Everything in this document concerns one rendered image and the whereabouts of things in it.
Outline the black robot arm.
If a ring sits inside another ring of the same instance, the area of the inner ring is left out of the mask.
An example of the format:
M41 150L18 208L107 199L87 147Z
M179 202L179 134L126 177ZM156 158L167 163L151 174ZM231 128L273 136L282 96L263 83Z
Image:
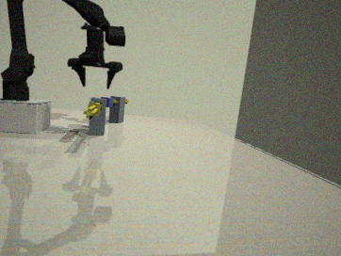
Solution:
M26 81L35 68L35 56L29 54L26 47L23 1L7 1L12 49L9 67L1 72L3 78L3 99L0 99L1 101L29 100L29 87ZM109 46L124 47L123 26L110 25L100 6L90 0L62 1L75 8L80 16L89 23L84 23L81 26L81 29L87 29L88 44L104 45L104 32L106 32L106 42ZM93 66L96 62L101 62L102 55L99 48L95 48L95 51L86 50L79 56L79 61L81 66Z

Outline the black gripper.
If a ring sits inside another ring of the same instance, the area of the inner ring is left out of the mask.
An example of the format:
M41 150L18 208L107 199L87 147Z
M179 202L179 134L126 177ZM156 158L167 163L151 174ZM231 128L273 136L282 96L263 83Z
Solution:
M96 62L95 65L93 66L109 69L109 71L106 71L107 72L106 88L109 89L109 86L111 84L111 81L115 73L122 70L122 63L118 61L109 61L108 63L106 63L104 60L106 48L104 45L87 44L86 50L95 51L95 48L99 48L99 52L102 55L102 61ZM72 67L72 70L75 70L78 73L81 79L81 82L83 84L83 87L85 87L86 86L86 68L83 68L83 66L81 66L79 58L69 58L67 63L68 63L68 67Z

